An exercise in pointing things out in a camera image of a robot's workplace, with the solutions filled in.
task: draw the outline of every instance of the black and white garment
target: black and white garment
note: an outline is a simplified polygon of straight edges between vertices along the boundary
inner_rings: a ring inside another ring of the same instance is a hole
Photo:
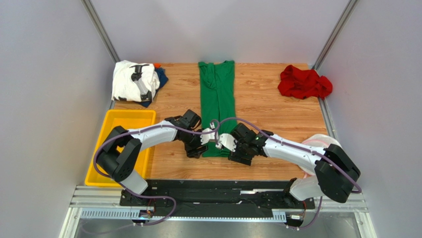
[[[111,99],[115,101],[152,101],[159,88],[152,63],[117,62],[113,73]]]

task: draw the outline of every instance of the crumpled red fabric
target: crumpled red fabric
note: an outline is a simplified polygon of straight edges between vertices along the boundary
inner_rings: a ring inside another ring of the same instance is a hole
[[[313,69],[300,70],[289,65],[280,74],[281,82],[278,90],[281,95],[305,99],[308,97],[321,97],[324,99],[333,91],[333,85],[325,76],[319,76]]]

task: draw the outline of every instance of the robotic arm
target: robotic arm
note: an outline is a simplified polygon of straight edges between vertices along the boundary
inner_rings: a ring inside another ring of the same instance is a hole
[[[116,182],[124,185],[136,194],[142,194],[148,187],[147,182],[134,171],[134,166],[140,151],[163,142],[181,140],[185,144],[189,158],[199,158],[207,151],[206,144],[216,141],[217,148],[230,150],[229,160],[251,165],[252,158],[257,155],[287,160],[308,170],[315,171],[316,176],[290,180],[285,191],[294,198],[303,201],[307,198],[325,194],[334,201],[344,203],[353,189],[353,184],[343,174],[321,159],[329,157],[354,181],[360,176],[359,169],[346,155],[343,149],[331,144],[328,148],[305,146],[286,140],[270,131],[260,131],[256,134],[244,124],[239,123],[230,134],[216,135],[209,133],[214,129],[195,130],[201,124],[201,118],[191,110],[183,116],[166,118],[162,122],[139,129],[125,130],[115,127],[106,141],[123,133],[123,136],[104,146],[97,157],[97,164]],[[117,147],[124,147],[119,153]]]

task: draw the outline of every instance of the white wall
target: white wall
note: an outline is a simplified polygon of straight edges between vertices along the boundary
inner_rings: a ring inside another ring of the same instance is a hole
[[[0,22],[0,236],[57,237],[113,62],[78,0],[2,1]]]
[[[347,0],[92,0],[121,60],[312,64]]]
[[[422,2],[362,0],[322,65],[380,238],[420,237]]]

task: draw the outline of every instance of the gray floor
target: gray floor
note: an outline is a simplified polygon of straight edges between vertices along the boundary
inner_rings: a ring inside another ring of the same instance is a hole
[[[312,219],[309,213],[306,223]],[[90,232],[104,232],[131,224],[127,220],[81,220],[80,226]],[[181,222],[165,221],[151,227],[129,227],[101,236],[78,229],[76,238],[360,238],[353,213],[321,213],[308,229],[292,231],[284,224],[255,222]]]

